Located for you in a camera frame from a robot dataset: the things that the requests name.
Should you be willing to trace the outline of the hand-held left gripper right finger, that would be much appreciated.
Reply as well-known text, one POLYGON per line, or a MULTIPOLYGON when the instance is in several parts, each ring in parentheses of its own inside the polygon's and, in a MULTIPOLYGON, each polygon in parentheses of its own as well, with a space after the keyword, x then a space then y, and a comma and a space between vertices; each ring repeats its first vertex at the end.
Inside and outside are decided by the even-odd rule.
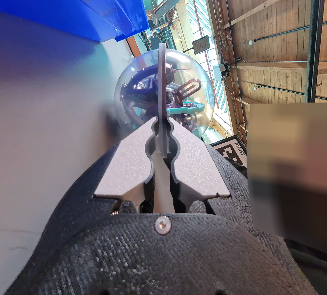
POLYGON ((180 186, 183 203, 228 198, 227 188, 206 144, 174 119, 169 119, 170 135, 177 144, 172 175, 180 186))

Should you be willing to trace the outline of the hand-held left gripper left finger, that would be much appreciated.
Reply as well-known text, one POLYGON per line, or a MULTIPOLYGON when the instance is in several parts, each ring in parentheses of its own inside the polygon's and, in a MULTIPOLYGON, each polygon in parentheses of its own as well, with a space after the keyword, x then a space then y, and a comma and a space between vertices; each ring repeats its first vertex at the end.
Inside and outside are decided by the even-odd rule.
POLYGON ((94 196, 131 201, 134 205, 145 200, 144 183, 152 178, 154 170, 146 145, 155 135, 155 123, 153 117, 120 142, 94 196))

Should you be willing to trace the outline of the clear maze ball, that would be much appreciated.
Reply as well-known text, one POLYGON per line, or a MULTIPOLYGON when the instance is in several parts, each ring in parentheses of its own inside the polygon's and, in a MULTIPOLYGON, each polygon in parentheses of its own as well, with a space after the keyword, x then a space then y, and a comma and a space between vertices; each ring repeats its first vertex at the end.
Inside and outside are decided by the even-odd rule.
POLYGON ((114 107, 121 138, 129 136, 153 117, 174 119, 202 138, 214 113, 214 88, 203 67, 192 57, 158 49, 135 58, 119 77, 114 107))

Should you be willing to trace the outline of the black and white marker tag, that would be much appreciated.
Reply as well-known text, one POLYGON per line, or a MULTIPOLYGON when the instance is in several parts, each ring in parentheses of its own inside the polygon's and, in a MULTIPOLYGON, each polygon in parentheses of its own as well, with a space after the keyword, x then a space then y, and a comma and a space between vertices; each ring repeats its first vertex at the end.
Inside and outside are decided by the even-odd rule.
POLYGON ((237 135, 214 142, 211 146, 223 157, 229 158, 233 162, 237 162, 247 168, 247 149, 237 135))

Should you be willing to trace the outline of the hanging black sign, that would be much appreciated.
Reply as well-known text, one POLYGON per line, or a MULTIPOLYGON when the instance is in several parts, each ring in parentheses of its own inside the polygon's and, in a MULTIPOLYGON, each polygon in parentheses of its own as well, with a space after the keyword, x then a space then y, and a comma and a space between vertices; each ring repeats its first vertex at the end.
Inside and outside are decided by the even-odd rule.
POLYGON ((210 48, 210 37, 205 35, 192 42, 194 55, 207 51, 210 48))

